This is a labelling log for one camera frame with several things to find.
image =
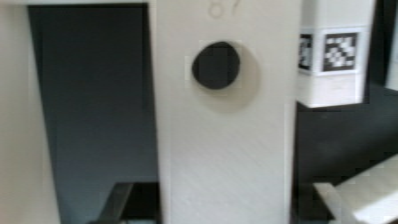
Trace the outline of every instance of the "printed number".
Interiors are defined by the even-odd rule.
[[[238,5],[240,5],[240,1],[242,0],[234,0],[234,3],[233,3],[233,14],[234,14],[234,11],[236,11],[236,8],[238,8]],[[208,9],[208,13],[210,13],[210,16],[218,19],[222,16],[224,16],[224,4],[222,4],[224,0],[211,0],[210,1],[210,9]]]

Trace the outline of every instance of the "black circular hole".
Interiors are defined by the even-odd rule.
[[[231,85],[240,73],[240,56],[226,42],[211,44],[201,51],[192,72],[197,82],[210,89],[222,89]]]

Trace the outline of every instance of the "gray wall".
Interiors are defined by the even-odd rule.
[[[156,181],[146,11],[30,8],[62,224],[98,218],[115,182]]]

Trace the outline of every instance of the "qr code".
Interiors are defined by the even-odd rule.
[[[302,34],[298,67],[306,70],[311,69],[311,61],[313,61],[313,35]]]
[[[357,33],[329,34],[325,37],[323,71],[355,69]]]

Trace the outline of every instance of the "white board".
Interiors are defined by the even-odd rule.
[[[59,224],[27,10],[11,1],[0,49],[0,223]]]
[[[314,188],[334,216],[334,220],[329,222],[329,224],[361,224],[332,184],[314,183]]]
[[[338,187],[362,224],[389,224],[398,219],[398,156],[387,159]]]
[[[151,2],[165,224],[286,224],[300,1]],[[203,48],[227,41],[238,81],[192,78]]]

